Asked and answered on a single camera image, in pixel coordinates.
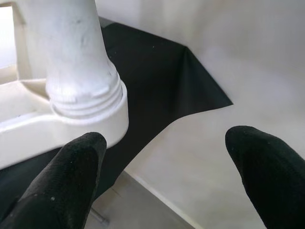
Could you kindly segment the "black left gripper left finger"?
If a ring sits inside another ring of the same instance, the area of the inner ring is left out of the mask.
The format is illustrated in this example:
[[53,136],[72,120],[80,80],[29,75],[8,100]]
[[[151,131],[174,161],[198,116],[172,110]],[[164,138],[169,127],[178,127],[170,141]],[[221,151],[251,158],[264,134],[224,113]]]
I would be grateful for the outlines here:
[[12,205],[2,229],[85,227],[106,152],[105,138],[86,133],[64,145]]

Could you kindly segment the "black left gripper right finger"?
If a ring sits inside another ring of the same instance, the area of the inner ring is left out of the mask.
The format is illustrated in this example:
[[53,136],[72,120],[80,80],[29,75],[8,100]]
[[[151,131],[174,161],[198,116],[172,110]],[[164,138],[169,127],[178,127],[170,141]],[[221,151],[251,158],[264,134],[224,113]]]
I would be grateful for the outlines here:
[[305,227],[305,161],[287,143],[251,126],[225,134],[245,191],[268,229]]

